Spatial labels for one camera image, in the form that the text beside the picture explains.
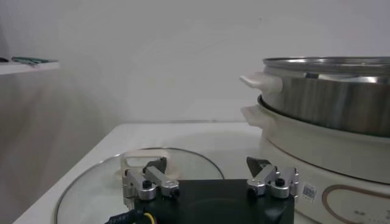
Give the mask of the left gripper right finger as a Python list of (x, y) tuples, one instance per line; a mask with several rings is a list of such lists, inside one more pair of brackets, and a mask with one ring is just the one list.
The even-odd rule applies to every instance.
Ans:
[(299, 190), (299, 173), (295, 167), (278, 168), (266, 159), (247, 157), (246, 163), (252, 178), (247, 186), (257, 197), (266, 191), (274, 198), (297, 198)]

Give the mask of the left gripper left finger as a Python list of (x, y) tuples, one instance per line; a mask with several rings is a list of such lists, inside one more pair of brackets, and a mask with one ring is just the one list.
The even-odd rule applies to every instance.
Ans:
[(161, 157), (149, 161), (143, 168), (132, 167), (128, 157), (121, 157), (121, 176), (123, 203), (128, 209), (133, 209), (136, 199), (152, 201), (157, 197), (157, 191), (166, 198), (180, 196), (179, 181), (165, 174), (168, 160)]

